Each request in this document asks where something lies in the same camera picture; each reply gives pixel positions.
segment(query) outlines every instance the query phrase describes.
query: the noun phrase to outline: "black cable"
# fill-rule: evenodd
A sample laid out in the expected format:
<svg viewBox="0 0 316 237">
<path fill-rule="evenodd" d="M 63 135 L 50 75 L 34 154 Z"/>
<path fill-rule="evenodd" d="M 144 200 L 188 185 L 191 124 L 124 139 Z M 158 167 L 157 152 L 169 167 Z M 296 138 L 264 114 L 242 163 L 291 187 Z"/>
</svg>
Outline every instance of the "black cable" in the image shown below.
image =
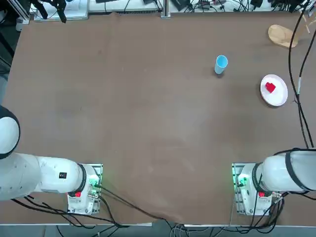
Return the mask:
<svg viewBox="0 0 316 237">
<path fill-rule="evenodd" d="M 60 232 L 60 230 L 59 230 L 58 226 L 56 226 L 56 228 L 57 228 L 58 233 L 60 234 L 60 236 L 61 236 L 61 237 L 64 237 L 64 236 L 63 236 L 63 234 Z"/>
<path fill-rule="evenodd" d="M 186 11 L 188 10 L 189 7 L 190 7 L 190 8 L 193 8 L 193 5 L 192 5 L 193 1 L 194 1 L 194 0 L 192 0 L 192 1 L 190 2 L 190 4 L 188 4 L 187 8 L 184 10 L 184 13 L 186 13 Z"/>
<path fill-rule="evenodd" d="M 96 236 L 99 236 L 101 233 L 103 233 L 103 232 L 105 232 L 105 231 L 107 231 L 107 230 L 109 230 L 109 229 L 111 229 L 111 228 L 113 228 L 113 227 L 115 227 L 115 226 L 110 226 L 110 227 L 107 227 L 106 229 L 104 229 L 104 230 L 102 230 L 102 231 L 98 232 L 97 234 L 95 234 L 95 235 L 93 235 L 93 236 L 91 236 L 91 237 L 96 237 Z"/>
<path fill-rule="evenodd" d="M 110 233 L 107 237 L 112 236 L 117 230 L 118 230 L 118 228 L 116 228 L 114 231 L 112 231 L 112 233 Z"/>
<path fill-rule="evenodd" d="M 313 140 L 312 140 L 312 137 L 311 137 L 311 133 L 310 133 L 310 130 L 308 128 L 308 124 L 307 124 L 307 121 L 306 121 L 306 118 L 304 116 L 304 112 L 303 112 L 303 109 L 302 109 L 302 105 L 301 105 L 301 102 L 299 100 L 299 95 L 296 91 L 296 87 L 295 87 L 295 84 L 294 84 L 294 80 L 293 80 L 293 75 L 292 75 L 292 67 L 291 67 L 291 52 L 292 52 L 292 45 L 293 45 L 293 41 L 294 41 L 294 37 L 295 37 L 295 34 L 296 34 L 296 31 L 297 31 L 297 28 L 300 24 L 300 21 L 305 13 L 305 10 L 308 6 L 310 1 L 307 1 L 305 4 L 304 4 L 304 7 L 303 7 L 303 10 L 300 14 L 300 17 L 295 25 L 295 28 L 293 30 L 293 34 L 292 34 L 292 37 L 291 37 L 291 41 L 290 41 L 290 46 L 289 46 L 289 51 L 288 51 L 288 70 L 289 70 L 289 74 L 290 74 L 290 80 L 291 80 L 291 84 L 292 84 L 292 87 L 293 87 L 293 90 L 294 90 L 294 94 L 295 94 L 295 97 L 296 97 L 296 100 L 297 100 L 297 104 L 298 104 L 298 107 L 299 107 L 299 110 L 301 113 L 299 113 L 299 115 L 301 114 L 302 115 L 302 118 L 303 118 L 303 121 L 304 121 L 304 124 L 305 124 L 305 127 L 306 127 L 306 131 L 308 133 L 308 136 L 309 136 L 309 139 L 310 139 L 310 143 L 311 143 L 311 146 L 314 147 L 314 144 L 313 144 Z M 302 134 L 304 134 L 304 126 L 302 123 L 300 123 L 300 126 L 301 126 L 301 130 L 302 130 Z"/>
<path fill-rule="evenodd" d="M 159 216 L 155 216 L 155 215 L 152 215 L 152 214 L 150 214 L 150 213 L 144 211 L 143 209 L 139 208 L 138 206 L 131 204 L 130 202 L 126 201 L 125 199 L 121 198 L 120 196 L 116 195 L 116 194 L 113 193 L 112 191 L 110 191 L 110 190 L 108 190 L 108 189 L 106 189 L 106 188 L 104 188 L 104 187 L 102 187 L 102 186 L 100 186 L 100 185 L 97 185 L 97 184 L 96 184 L 96 185 L 94 185 L 94 186 L 97 187 L 97 188 L 101 188 L 101 189 L 103 189 L 104 191 L 107 191 L 108 193 L 112 194 L 112 195 L 115 196 L 116 198 L 118 198 L 118 199 L 120 199 L 121 201 L 125 202 L 125 204 L 129 205 L 130 207 L 133 207 L 134 209 L 136 209 L 136 210 L 142 212 L 143 214 L 145 214 L 145 215 L 147 215 L 147 216 L 149 216 L 149 217 L 152 217 L 152 218 L 157 219 L 157 220 L 164 220 L 164 221 L 168 224 L 168 226 L 172 229 L 171 225 L 168 223 L 168 221 L 167 221 L 165 218 L 162 218 L 162 217 L 159 217 Z"/>
<path fill-rule="evenodd" d="M 155 3 L 156 3 L 156 5 L 157 5 L 157 7 L 158 7 L 158 12 L 162 12 L 162 10 L 160 9 L 160 7 L 159 7 L 159 5 L 158 5 L 158 2 L 155 0 L 154 1 Z"/>
<path fill-rule="evenodd" d="M 130 0 L 127 1 L 127 4 L 126 4 L 126 6 L 125 6 L 125 8 L 124 8 L 124 12 L 126 11 L 126 8 L 127 8 L 127 5 L 129 4 L 129 1 L 130 1 Z"/>
<path fill-rule="evenodd" d="M 99 199 L 105 204 L 105 206 L 106 206 L 106 208 L 107 208 L 107 210 L 108 210 L 110 219 L 112 220 L 112 222 L 114 223 L 114 225 L 115 225 L 117 228 L 127 228 L 127 227 L 129 227 L 129 226 L 123 226 L 123 225 L 119 224 L 118 222 L 116 222 L 116 221 L 114 220 L 114 217 L 113 217 L 113 215 L 112 215 L 112 212 L 111 212 L 111 209 L 110 209 L 110 206 L 109 206 L 108 202 L 107 202 L 103 197 L 101 197 L 101 196 L 99 196 Z"/>
<path fill-rule="evenodd" d="M 301 193 L 296 193 L 296 192 L 290 192 L 291 194 L 296 194 L 296 195 L 301 195 L 301 196 L 303 196 L 303 197 L 305 197 L 305 198 L 308 198 L 308 199 L 310 199 L 310 200 L 316 200 L 316 198 L 314 198 L 314 197 L 310 197 L 310 196 L 307 196 L 306 194 L 301 194 Z"/>
<path fill-rule="evenodd" d="M 244 228 L 244 229 L 246 229 L 246 230 L 239 230 L 237 227 L 236 227 L 236 230 L 235 230 L 235 231 L 226 230 L 225 228 L 221 228 L 221 227 L 220 227 L 220 229 L 222 229 L 222 230 L 224 230 L 224 231 L 228 231 L 228 232 L 238 232 L 238 233 L 240 233 L 240 234 L 247 234 L 247 233 L 249 233 L 251 230 L 257 230 L 258 232 L 263 233 L 263 234 L 270 233 L 270 232 L 275 228 L 275 226 L 276 226 L 277 219 L 279 218 L 279 216 L 280 216 L 280 214 L 281 214 L 281 212 L 282 212 L 282 210 L 283 210 L 283 207 L 284 207 L 284 203 L 285 203 L 284 197 L 287 196 L 287 195 L 288 195 L 288 193 L 284 193 L 284 194 L 281 196 L 281 199 L 278 200 L 278 202 L 273 202 L 273 203 L 270 205 L 270 207 L 263 213 L 263 215 L 261 216 L 261 218 L 256 222 L 256 224 L 253 225 L 254 214 L 255 214 L 255 210 L 256 210 L 256 202 L 255 202 L 254 211 L 253 211 L 253 216 L 252 216 L 252 220 L 251 220 L 250 226 L 249 226 L 249 227 L 248 227 L 248 226 L 241 226 L 241 228 Z M 277 212 L 276 212 L 275 217 L 271 220 L 272 215 L 273 215 L 273 213 L 274 213 L 274 209 L 275 209 L 276 203 L 277 203 Z M 267 220 L 264 224 L 258 226 L 258 224 L 259 224 L 259 223 L 261 222 L 261 220 L 265 217 L 265 215 L 267 214 L 268 211 L 270 211 L 268 220 Z M 262 229 L 266 229 L 266 228 L 270 228 L 270 227 L 272 227 L 272 228 L 271 228 L 270 230 L 268 230 L 267 232 L 260 231 L 260 230 L 262 230 Z"/>
<path fill-rule="evenodd" d="M 47 20 L 47 19 L 49 19 L 49 18 L 52 18 L 52 17 L 57 13 L 57 11 L 55 11 L 54 14 L 52 14 L 50 17 L 47 17 L 47 18 L 45 19 L 45 18 L 42 18 L 42 17 L 40 17 L 39 15 L 37 15 L 37 14 L 33 11 L 32 8 L 31 8 L 31 11 L 32 11 L 37 17 L 39 17 L 40 19 L 43 19 L 43 20 Z"/>
<path fill-rule="evenodd" d="M 221 0 L 218 0 L 218 2 L 220 3 L 220 5 L 222 6 L 222 9 L 223 9 L 224 12 L 225 12 L 225 7 L 224 7 L 224 5 L 222 4 Z"/>
<path fill-rule="evenodd" d="M 211 230 L 211 233 L 209 233 L 209 237 L 212 237 L 212 234 L 213 234 L 214 228 L 215 228 L 215 227 L 213 227 L 213 228 L 212 228 L 212 230 Z"/>
<path fill-rule="evenodd" d="M 242 4 L 241 2 L 236 1 L 236 0 L 230 0 L 230 1 L 234 1 L 234 2 L 237 2 L 237 3 L 241 4 L 241 6 L 243 7 L 243 9 L 244 9 L 245 11 L 247 11 L 247 8 L 246 8 L 245 5 Z"/>
<path fill-rule="evenodd" d="M 218 12 L 217 10 L 216 10 L 216 8 L 215 7 L 213 7 L 213 6 L 210 6 L 210 8 L 213 8 L 216 12 Z"/>
<path fill-rule="evenodd" d="M 31 201 L 29 198 L 34 199 L 34 197 L 32 197 L 32 196 L 30 196 L 30 195 L 28 195 L 28 197 L 24 197 L 25 200 L 27 200 L 29 203 L 33 204 L 34 206 L 42 207 L 42 208 L 49 209 L 49 210 L 53 210 L 53 211 L 55 211 L 56 213 L 59 213 L 59 212 L 60 212 L 60 215 L 61 215 L 65 220 L 67 220 L 70 224 L 72 224 L 72 225 L 75 226 L 75 227 L 83 227 L 83 228 L 85 228 L 85 229 L 93 229 L 93 228 L 95 228 L 95 226 L 93 226 L 93 227 L 85 226 L 85 225 L 82 224 L 75 216 L 73 216 L 73 215 L 70 214 L 70 213 L 67 213 L 67 212 L 65 212 L 65 211 L 63 211 L 63 210 L 60 210 L 60 209 L 52 208 L 51 206 L 49 206 L 49 205 L 48 205 L 47 203 L 45 203 L 45 202 L 42 202 L 45 206 L 44 206 L 44 205 L 37 204 L 37 203 Z M 75 223 L 73 223 L 71 220 L 69 220 L 69 219 L 68 219 L 67 217 L 65 217 L 64 215 L 69 215 L 69 216 L 73 217 L 73 218 L 79 223 L 79 226 L 76 225 Z"/>
<path fill-rule="evenodd" d="M 25 204 L 23 202 L 20 202 L 20 201 L 18 201 L 16 199 L 11 199 L 11 200 L 14 201 L 16 204 L 19 204 L 20 206 L 26 207 L 27 209 L 30 209 L 30 210 L 45 212 L 45 213 L 49 213 L 49 214 L 53 214 L 53 215 L 60 215 L 60 213 L 56 213 L 56 212 L 52 212 L 52 211 L 46 211 L 46 210 L 43 210 L 43 209 L 39 209 L 39 208 L 35 208 L 35 207 L 32 207 L 32 206 L 29 206 L 29 205 L 27 205 L 27 204 Z M 91 216 L 91 215 L 78 214 L 78 213 L 67 213 L 67 215 L 84 216 L 84 217 L 88 217 L 88 218 L 91 218 L 91 219 L 107 221 L 107 222 L 112 223 L 111 220 L 108 220 L 108 219 L 105 219 L 105 218 L 100 218 L 100 217 L 95 217 L 95 216 Z"/>
</svg>

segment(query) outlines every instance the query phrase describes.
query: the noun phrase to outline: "equipment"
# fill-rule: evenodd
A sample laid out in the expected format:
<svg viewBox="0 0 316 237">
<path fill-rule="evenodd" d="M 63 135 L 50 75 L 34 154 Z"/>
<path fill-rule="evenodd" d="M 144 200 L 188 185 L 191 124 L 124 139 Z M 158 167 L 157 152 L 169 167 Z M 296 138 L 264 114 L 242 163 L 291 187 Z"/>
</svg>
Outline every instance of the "equipment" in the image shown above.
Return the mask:
<svg viewBox="0 0 316 237">
<path fill-rule="evenodd" d="M 69 212 L 99 212 L 100 188 L 94 185 L 101 185 L 102 165 L 13 153 L 19 140 L 17 117 L 0 106 L 0 200 L 32 192 L 67 193 Z"/>
<path fill-rule="evenodd" d="M 293 149 L 268 157 L 263 163 L 247 163 L 236 178 L 246 215 L 268 215 L 278 192 L 316 190 L 316 150 Z"/>
<path fill-rule="evenodd" d="M 66 8 L 66 2 L 65 0 L 41 0 L 42 2 L 47 2 L 53 7 L 57 9 L 57 13 L 59 15 L 59 18 L 61 22 L 66 23 L 67 18 L 65 16 L 65 8 Z M 43 19 L 47 19 L 48 14 L 44 8 L 44 5 L 40 3 L 38 0 L 31 0 L 31 3 L 34 5 L 34 7 L 37 8 L 37 10 L 40 12 Z"/>
</svg>

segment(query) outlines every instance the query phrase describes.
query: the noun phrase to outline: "red block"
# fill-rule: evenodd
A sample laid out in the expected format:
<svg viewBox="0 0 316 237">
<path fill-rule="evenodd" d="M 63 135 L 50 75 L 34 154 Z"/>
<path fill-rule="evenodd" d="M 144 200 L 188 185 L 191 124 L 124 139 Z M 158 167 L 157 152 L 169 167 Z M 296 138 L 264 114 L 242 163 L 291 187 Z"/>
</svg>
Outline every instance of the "red block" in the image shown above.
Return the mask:
<svg viewBox="0 0 316 237">
<path fill-rule="evenodd" d="M 273 83 L 266 83 L 266 89 L 268 92 L 272 93 L 275 90 L 276 86 Z"/>
</svg>

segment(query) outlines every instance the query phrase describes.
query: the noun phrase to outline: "brown surface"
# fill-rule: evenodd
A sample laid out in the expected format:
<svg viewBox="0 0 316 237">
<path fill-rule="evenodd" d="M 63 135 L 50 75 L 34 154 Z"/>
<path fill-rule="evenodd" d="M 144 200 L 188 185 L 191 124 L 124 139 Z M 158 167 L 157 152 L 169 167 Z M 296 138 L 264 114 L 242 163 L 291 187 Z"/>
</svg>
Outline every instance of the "brown surface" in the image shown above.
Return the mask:
<svg viewBox="0 0 316 237">
<path fill-rule="evenodd" d="M 269 73 L 290 86 L 287 50 L 270 42 L 271 24 L 293 28 L 290 14 L 93 16 L 23 29 L 4 105 L 21 122 L 18 151 L 103 163 L 104 185 L 143 209 L 176 222 L 228 224 L 232 162 L 263 161 L 303 147 L 293 92 L 269 108 L 259 82 Z M 309 40 L 293 49 L 297 77 Z M 229 60 L 213 73 L 215 58 Z M 316 132 L 311 53 L 302 103 Z M 40 195 L 66 208 L 66 199 Z M 152 219 L 110 200 L 122 223 Z M 1 223 L 63 223 L 2 202 Z M 282 225 L 316 226 L 316 206 L 289 197 Z M 108 217 L 105 210 L 101 216 Z M 100 223 L 85 219 L 86 223 Z M 249 223 L 234 213 L 233 224 Z"/>
</svg>

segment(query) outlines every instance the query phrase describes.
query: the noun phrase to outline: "blue paper cup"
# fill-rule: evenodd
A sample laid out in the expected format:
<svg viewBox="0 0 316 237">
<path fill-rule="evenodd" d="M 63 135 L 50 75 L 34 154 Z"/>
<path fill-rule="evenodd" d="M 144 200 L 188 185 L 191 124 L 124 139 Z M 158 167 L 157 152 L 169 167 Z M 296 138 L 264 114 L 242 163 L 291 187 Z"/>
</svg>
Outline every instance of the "blue paper cup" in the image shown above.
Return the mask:
<svg viewBox="0 0 316 237">
<path fill-rule="evenodd" d="M 221 74 L 225 70 L 227 65 L 228 65 L 228 59 L 224 55 L 219 55 L 216 58 L 216 63 L 215 63 L 215 68 L 214 68 L 215 72 L 217 74 Z"/>
</svg>

